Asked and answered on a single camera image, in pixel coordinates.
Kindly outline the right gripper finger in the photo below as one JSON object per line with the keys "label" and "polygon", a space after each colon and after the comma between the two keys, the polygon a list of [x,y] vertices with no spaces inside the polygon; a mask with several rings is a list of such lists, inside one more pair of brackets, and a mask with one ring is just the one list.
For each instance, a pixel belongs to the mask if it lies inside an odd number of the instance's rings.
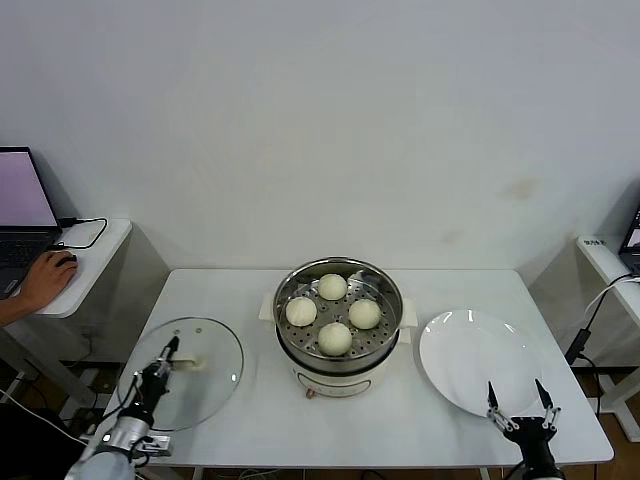
{"label": "right gripper finger", "polygon": [[493,423],[493,425],[499,431],[516,431],[518,429],[518,425],[511,420],[510,417],[504,415],[499,408],[499,403],[497,400],[496,393],[494,391],[493,385],[490,381],[488,384],[488,411],[487,418]]}
{"label": "right gripper finger", "polygon": [[542,420],[542,428],[546,430],[556,430],[556,420],[561,412],[561,408],[559,406],[555,406],[554,402],[551,398],[549,392],[544,388],[541,381],[536,378],[535,379],[536,389],[539,394],[539,398],[541,404],[544,408],[544,417]]}

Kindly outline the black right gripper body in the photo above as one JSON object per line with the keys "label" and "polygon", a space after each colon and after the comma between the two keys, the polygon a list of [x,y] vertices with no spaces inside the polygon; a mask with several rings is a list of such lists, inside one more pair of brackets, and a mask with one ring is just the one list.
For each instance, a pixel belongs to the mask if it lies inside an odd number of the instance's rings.
{"label": "black right gripper body", "polygon": [[529,470],[556,470],[549,442],[557,428],[543,417],[511,417],[504,436],[515,443]]}

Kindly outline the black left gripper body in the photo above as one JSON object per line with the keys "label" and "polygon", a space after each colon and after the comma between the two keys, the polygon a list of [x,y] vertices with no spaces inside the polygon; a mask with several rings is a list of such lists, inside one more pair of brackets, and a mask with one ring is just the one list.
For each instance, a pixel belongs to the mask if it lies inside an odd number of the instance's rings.
{"label": "black left gripper body", "polygon": [[133,407],[142,410],[155,410],[161,397],[167,393],[166,386],[171,370],[167,371],[164,376],[154,376],[154,370],[155,365],[149,365],[134,373],[136,383],[134,385]]}

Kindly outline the person's bare hand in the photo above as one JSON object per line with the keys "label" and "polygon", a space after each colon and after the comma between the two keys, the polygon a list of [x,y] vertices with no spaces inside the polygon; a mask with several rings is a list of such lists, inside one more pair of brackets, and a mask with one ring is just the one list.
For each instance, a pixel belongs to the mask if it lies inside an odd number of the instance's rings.
{"label": "person's bare hand", "polygon": [[28,313],[51,303],[68,285],[78,268],[69,251],[45,252],[31,266],[18,294]]}

